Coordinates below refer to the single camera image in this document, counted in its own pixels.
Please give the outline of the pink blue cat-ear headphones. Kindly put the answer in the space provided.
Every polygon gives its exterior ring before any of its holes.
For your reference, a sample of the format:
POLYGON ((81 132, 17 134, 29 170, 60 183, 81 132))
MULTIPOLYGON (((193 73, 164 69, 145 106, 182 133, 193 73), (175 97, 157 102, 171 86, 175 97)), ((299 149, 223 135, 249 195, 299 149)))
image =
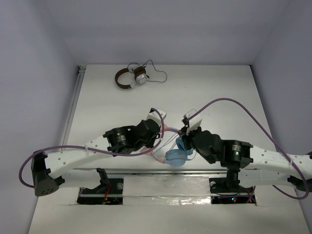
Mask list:
POLYGON ((178 129, 165 125, 164 132, 172 132, 174 134, 159 148, 144 153, 145 155, 151 156, 155 161, 161 164, 167 164, 172 167, 181 167, 187 161, 191 161, 195 158, 196 153, 192 158, 189 158, 189 156, 193 155, 193 149, 186 150, 184 148, 183 141, 181 137, 178 136, 178 129))

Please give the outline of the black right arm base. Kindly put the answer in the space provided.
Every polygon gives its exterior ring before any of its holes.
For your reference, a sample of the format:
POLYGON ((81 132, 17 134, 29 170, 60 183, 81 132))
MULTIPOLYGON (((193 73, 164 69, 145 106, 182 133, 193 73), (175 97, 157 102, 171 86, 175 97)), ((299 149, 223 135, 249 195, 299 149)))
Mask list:
POLYGON ((255 186, 245 188, 238 179, 240 170, 228 170, 225 177, 209 178, 211 203, 217 204, 254 204, 256 205, 255 186))

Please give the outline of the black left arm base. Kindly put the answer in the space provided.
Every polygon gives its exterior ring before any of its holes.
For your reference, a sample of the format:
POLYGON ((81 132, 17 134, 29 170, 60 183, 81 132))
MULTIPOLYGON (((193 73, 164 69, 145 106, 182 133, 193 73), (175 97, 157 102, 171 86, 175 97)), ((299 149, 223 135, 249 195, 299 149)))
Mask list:
POLYGON ((122 205, 124 178, 109 178, 104 169, 97 168, 99 184, 94 188, 80 188, 77 203, 80 205, 122 205))

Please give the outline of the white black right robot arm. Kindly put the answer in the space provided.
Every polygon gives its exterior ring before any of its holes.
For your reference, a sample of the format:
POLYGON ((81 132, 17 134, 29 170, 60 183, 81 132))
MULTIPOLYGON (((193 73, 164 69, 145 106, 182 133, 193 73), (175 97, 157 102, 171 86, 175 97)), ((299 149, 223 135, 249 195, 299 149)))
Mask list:
POLYGON ((227 169, 225 186, 239 188, 263 185, 288 185, 312 191, 312 155, 290 155, 283 150, 265 150, 239 140, 223 140, 201 127, 183 127, 179 132, 183 146, 195 150, 210 164, 220 163, 227 169))

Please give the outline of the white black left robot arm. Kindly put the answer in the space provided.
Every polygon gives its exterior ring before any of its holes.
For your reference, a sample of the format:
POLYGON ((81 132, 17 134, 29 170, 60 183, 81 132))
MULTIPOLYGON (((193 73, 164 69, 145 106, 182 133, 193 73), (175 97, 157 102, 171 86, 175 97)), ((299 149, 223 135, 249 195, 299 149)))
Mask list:
POLYGON ((113 128, 83 146, 55 146, 34 152, 31 162, 35 196, 56 192, 72 169, 102 158, 139 156, 152 151, 164 135, 164 123, 142 120, 136 126, 113 128))

